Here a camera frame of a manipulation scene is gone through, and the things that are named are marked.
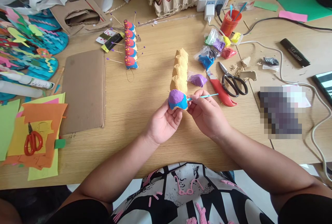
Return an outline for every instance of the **pink paper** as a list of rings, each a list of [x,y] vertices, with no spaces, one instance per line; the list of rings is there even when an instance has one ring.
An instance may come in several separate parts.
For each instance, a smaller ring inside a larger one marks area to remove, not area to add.
[[[45,102],[45,103],[43,103],[43,104],[58,104],[58,103],[59,103],[59,98],[56,98],[56,99],[53,99],[53,100],[47,101],[47,102]],[[24,112],[24,111],[19,112],[19,113],[16,115],[16,117],[21,117],[22,114],[23,114],[23,112]]]
[[[290,20],[301,21],[301,22],[307,22],[308,21],[308,15],[297,14],[297,13],[284,11],[284,10],[281,10],[279,12],[279,17],[287,18],[287,19],[290,19]]]

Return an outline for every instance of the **black and white clothing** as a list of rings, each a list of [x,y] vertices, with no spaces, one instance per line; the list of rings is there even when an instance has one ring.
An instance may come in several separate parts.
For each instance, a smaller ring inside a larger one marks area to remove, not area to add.
[[[293,218],[293,221],[297,219],[291,216],[293,211],[300,212],[294,204],[304,204],[313,208],[310,205],[313,198],[316,199],[316,206],[322,202],[318,199],[322,197],[325,198],[325,204],[328,204],[327,211],[332,207],[332,199],[315,195],[300,196],[301,200],[296,200],[296,196],[290,199],[293,205],[289,205],[288,202],[285,204],[279,215],[279,223],[289,223],[288,218]],[[231,178],[227,178],[223,173],[214,172],[201,163],[187,162],[168,165],[152,172],[143,179],[141,189],[122,202],[110,216],[100,202],[91,199],[79,200],[61,208],[47,223],[269,224],[273,222],[234,181],[232,182]]]

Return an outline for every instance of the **cardboard box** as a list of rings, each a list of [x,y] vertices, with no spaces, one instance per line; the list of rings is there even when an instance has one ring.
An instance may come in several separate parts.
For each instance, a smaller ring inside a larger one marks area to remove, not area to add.
[[[94,0],[68,0],[64,6],[55,5],[50,10],[69,36],[102,31],[112,26]]]

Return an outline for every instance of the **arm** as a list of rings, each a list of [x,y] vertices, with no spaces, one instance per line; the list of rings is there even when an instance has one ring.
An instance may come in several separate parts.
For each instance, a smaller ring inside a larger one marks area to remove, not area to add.
[[[112,212],[112,203],[158,146],[175,133],[181,119],[181,109],[172,111],[166,100],[152,115],[145,130],[128,146],[95,168],[61,207],[80,199],[95,199]]]
[[[299,194],[332,198],[332,192],[301,166],[281,153],[260,144],[232,128],[219,105],[198,90],[188,112],[200,130],[217,143],[259,186],[268,191],[278,212],[288,199]]]

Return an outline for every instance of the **white glue bottle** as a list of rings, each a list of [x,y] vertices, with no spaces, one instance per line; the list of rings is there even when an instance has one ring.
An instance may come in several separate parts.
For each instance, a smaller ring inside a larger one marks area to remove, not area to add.
[[[8,73],[8,72],[0,72],[0,74],[6,76],[9,79],[16,80],[21,84],[27,84],[30,86],[46,88],[46,89],[52,89],[54,87],[53,82],[37,79],[29,75],[20,75],[17,73]]]
[[[31,97],[31,98],[39,98],[43,94],[43,90],[41,89],[10,83],[8,81],[3,81],[3,80],[0,80],[0,92]]]

